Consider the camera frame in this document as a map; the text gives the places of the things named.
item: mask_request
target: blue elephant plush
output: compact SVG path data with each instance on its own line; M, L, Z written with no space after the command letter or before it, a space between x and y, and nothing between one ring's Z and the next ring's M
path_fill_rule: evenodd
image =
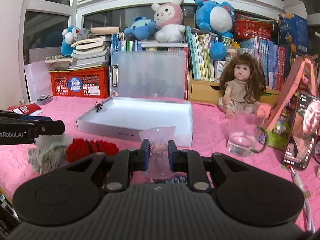
M124 33L135 37L138 41L145 41L156 32L156 22L145 17L137 17L130 28L126 28Z
M74 26L70 26L63 30L63 41L61 44L61 54L63 56L71 56L73 52L73 47L71 47L71 44L76 41L79 31L80 29Z
M198 6L196 10L196 23L204 32L216 33L223 37L232 38L230 32L233 25L235 11L230 3L217 3L210 0L195 0ZM227 49L222 42L212 42L210 56L213 60L223 60Z

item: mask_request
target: doll hair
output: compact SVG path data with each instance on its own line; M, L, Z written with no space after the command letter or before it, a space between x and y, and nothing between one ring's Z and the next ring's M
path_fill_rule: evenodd
M266 78L262 66L250 54L244 53L234 57L224 68L220 79L220 90L224 95L226 91L226 82L234 80L233 71L236 65L247 65L250 68L250 77L247 82L246 95L244 101L260 100L266 91Z

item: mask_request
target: glass pitcher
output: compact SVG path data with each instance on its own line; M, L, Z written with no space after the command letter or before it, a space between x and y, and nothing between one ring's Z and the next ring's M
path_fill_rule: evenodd
M266 118L263 109L252 104L239 104L235 109L235 117L229 135L227 149L230 153L246 157L252 153L260 153L268 145L268 134L262 127ZM261 150L256 150L258 139L264 133L265 141Z

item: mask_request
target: white bunny plush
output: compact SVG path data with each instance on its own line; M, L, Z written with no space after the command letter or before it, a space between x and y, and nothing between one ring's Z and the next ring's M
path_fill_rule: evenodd
M155 11L153 20L157 24L155 38L158 42L183 42L185 27L183 22L183 12L180 7L183 0L173 0L172 3L160 5L154 3L151 8Z

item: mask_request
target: red plastic basket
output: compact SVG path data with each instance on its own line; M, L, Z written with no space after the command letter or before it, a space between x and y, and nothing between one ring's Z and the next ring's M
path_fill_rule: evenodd
M52 93L54 96L107 98L108 69L50 72Z
M270 40L272 25L253 22L243 15L238 16L241 16L241 18L233 23L233 36L236 40L245 40L252 37Z

